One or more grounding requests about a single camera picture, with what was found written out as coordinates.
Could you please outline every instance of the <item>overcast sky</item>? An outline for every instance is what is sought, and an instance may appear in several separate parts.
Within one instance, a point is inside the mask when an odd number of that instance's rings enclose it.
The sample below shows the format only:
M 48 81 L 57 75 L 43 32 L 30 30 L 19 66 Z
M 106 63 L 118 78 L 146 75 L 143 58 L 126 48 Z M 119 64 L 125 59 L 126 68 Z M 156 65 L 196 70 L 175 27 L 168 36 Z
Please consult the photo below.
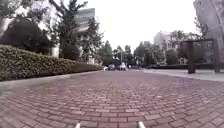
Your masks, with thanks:
M 194 0 L 89 0 L 87 8 L 95 8 L 104 40 L 112 47 L 140 41 L 153 43 L 159 31 L 195 32 Z

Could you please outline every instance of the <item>hedge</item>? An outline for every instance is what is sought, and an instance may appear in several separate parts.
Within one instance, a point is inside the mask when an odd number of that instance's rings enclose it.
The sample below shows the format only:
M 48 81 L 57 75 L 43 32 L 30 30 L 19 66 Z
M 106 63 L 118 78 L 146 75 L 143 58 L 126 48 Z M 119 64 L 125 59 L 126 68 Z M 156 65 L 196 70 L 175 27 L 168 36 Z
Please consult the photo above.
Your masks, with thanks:
M 214 65 L 210 63 L 196 64 L 196 69 L 214 69 Z M 177 65 L 163 65 L 163 66 L 152 66 L 152 69 L 188 69 L 187 64 L 177 64 Z
M 0 45 L 0 81 L 97 70 L 102 67 Z

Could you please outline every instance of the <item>shrub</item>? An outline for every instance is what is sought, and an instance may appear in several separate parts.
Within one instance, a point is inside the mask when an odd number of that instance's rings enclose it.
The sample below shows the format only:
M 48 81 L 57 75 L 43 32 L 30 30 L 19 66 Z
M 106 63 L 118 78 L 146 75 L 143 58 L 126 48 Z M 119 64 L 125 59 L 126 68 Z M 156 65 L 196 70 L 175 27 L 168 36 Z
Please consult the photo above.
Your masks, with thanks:
M 80 73 L 101 69 L 101 66 L 39 55 L 11 46 L 0 45 L 0 81 Z
M 49 54 L 54 42 L 50 41 L 46 31 L 28 19 L 14 19 L 0 38 L 0 44 L 11 45 L 31 52 Z

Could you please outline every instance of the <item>road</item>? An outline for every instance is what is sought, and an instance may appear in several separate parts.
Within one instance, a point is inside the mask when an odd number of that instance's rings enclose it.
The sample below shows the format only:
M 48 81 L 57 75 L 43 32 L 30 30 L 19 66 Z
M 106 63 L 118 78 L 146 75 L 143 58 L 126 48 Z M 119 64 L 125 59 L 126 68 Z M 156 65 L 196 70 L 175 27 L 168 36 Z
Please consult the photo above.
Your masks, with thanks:
M 224 128 L 224 83 L 98 72 L 0 96 L 1 128 Z

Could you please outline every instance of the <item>car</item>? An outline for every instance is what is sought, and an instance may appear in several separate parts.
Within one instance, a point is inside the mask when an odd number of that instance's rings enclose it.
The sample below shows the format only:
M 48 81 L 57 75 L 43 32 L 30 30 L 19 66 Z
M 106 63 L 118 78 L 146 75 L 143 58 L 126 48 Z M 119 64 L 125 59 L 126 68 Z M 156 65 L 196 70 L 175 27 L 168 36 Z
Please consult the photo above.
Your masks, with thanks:
M 126 67 L 126 65 L 125 65 L 124 63 L 122 63 L 122 64 L 120 65 L 120 70 L 121 70 L 121 71 L 126 71 L 126 70 L 127 70 L 127 67 Z
M 104 70 L 104 71 L 108 70 L 108 67 L 107 67 L 107 66 L 104 66 L 104 67 L 103 67 L 103 70 Z
M 114 64 L 110 64 L 108 66 L 108 71 L 115 71 L 115 65 Z

